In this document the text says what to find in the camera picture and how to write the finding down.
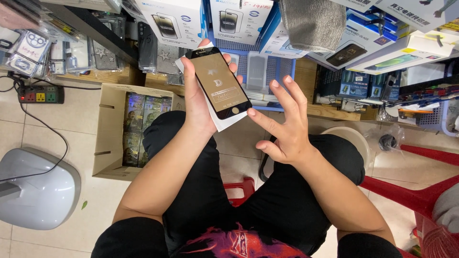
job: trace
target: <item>hand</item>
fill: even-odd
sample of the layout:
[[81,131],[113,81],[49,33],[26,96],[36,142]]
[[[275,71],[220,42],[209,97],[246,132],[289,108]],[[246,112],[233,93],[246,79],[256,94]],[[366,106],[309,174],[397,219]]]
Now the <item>hand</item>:
[[442,17],[442,11],[435,11],[433,14],[435,15],[435,18],[441,18]]
[[317,149],[311,145],[308,138],[308,100],[289,75],[285,76],[283,81],[290,94],[276,80],[272,80],[269,87],[284,108],[285,123],[279,124],[253,108],[250,108],[247,114],[277,138],[274,143],[261,140],[255,147],[268,154],[274,161],[296,166],[311,158]]
[[[198,47],[205,46],[210,43],[210,40],[205,39],[201,41]],[[231,57],[228,54],[223,54],[226,62],[231,61]],[[186,118],[185,124],[190,125],[193,129],[199,130],[203,133],[209,133],[210,136],[217,131],[215,124],[210,117],[209,109],[207,108],[206,96],[201,90],[199,83],[196,79],[195,67],[193,63],[186,57],[180,59],[185,68],[185,107],[186,107]],[[231,63],[228,65],[231,72],[236,72],[237,65]],[[237,80],[239,84],[242,83],[242,76],[238,75]]]

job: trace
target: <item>finger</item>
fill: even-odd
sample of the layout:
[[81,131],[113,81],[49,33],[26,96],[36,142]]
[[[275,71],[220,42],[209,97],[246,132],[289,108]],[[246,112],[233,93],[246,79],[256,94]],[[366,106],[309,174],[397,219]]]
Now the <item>finger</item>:
[[232,73],[237,71],[237,65],[235,63],[231,63],[228,65],[229,69],[231,70]]
[[300,110],[301,118],[305,119],[308,115],[308,99],[301,91],[300,86],[292,79],[290,75],[284,76],[284,85],[289,90],[290,96],[295,100]]
[[210,43],[210,40],[209,40],[209,39],[203,39],[203,40],[201,41],[201,43],[199,43],[198,48],[199,48],[199,47],[202,47],[202,46],[205,46],[205,45],[207,45],[207,44],[209,44],[209,43]]
[[268,140],[261,140],[257,142],[255,148],[262,150],[264,153],[268,154],[274,161],[280,162],[285,159],[285,155],[279,149],[279,147]]
[[274,135],[276,138],[282,138],[282,125],[274,121],[272,118],[269,118],[262,113],[258,112],[254,108],[249,108],[247,110],[247,115],[259,126],[268,131],[271,135]]
[[199,89],[195,75],[195,67],[193,63],[186,57],[181,57],[180,60],[184,66],[183,76],[185,81],[185,97],[192,97]]
[[243,80],[244,78],[242,77],[242,75],[238,75],[238,76],[236,76],[236,79],[237,79],[237,81],[239,82],[239,84],[242,84],[242,80]]
[[225,59],[226,63],[229,64],[231,62],[231,56],[228,54],[223,54],[223,58]]
[[280,105],[284,108],[285,120],[298,113],[298,105],[288,92],[276,81],[269,83],[269,88],[279,100]]

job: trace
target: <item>black t-shirt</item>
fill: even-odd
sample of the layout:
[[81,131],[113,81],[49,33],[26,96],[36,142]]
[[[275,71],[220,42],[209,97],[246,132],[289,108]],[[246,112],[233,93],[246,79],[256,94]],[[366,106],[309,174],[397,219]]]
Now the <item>black t-shirt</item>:
[[[91,258],[167,258],[164,229],[158,221],[136,217],[111,225],[97,240]],[[209,228],[188,241],[174,258],[309,258],[300,250],[256,231]],[[402,258],[387,240],[354,233],[338,242],[339,258]]]

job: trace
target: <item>knee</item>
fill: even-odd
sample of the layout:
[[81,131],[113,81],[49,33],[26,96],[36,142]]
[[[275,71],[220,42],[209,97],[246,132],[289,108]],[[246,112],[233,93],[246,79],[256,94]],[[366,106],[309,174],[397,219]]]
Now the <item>knee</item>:
[[178,110],[163,113],[144,131],[142,143],[149,158],[156,155],[182,128],[185,114]]
[[336,135],[310,135],[309,141],[338,171],[359,185],[365,177],[364,159],[348,140]]

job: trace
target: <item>tiled floor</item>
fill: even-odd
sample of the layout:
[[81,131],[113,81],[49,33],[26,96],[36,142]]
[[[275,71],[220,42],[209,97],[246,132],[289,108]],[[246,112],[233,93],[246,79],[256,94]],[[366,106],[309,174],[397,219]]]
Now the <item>tiled floor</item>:
[[[96,84],[63,82],[80,87],[98,87]],[[9,79],[0,79],[0,90],[11,85]],[[71,218],[60,227],[49,231],[37,231],[11,226],[0,221],[0,257],[2,258],[88,258],[97,237],[107,228],[115,208],[129,182],[92,178],[93,152],[97,128],[98,90],[66,89],[63,105],[27,105],[28,112],[38,116],[67,139],[69,152],[64,159],[74,166],[82,178],[82,192],[79,203]],[[283,121],[284,115],[266,112],[276,121]],[[371,123],[333,122],[310,118],[309,127],[313,134],[333,126],[348,126],[361,133],[369,130],[381,132],[379,125]],[[428,146],[459,153],[459,140],[432,133],[405,130],[407,144]],[[60,138],[42,124],[22,112],[14,91],[0,93],[0,157],[8,150],[30,146],[60,157],[65,146]],[[269,135],[245,118],[229,129],[215,135],[220,151],[220,167],[224,182],[241,181],[243,176],[255,178],[262,153],[255,149],[255,143]],[[382,153],[375,148],[377,142],[369,139],[373,148],[372,163],[367,175],[383,178],[391,183],[421,189],[445,178],[459,174],[454,166],[433,162],[416,155],[399,152]],[[410,247],[409,233],[414,227],[414,215],[408,209],[379,195],[365,191],[369,199],[381,211],[395,236],[397,246]],[[84,201],[88,205],[81,210]],[[336,229],[329,231],[325,244],[313,255],[315,258],[336,256]]]

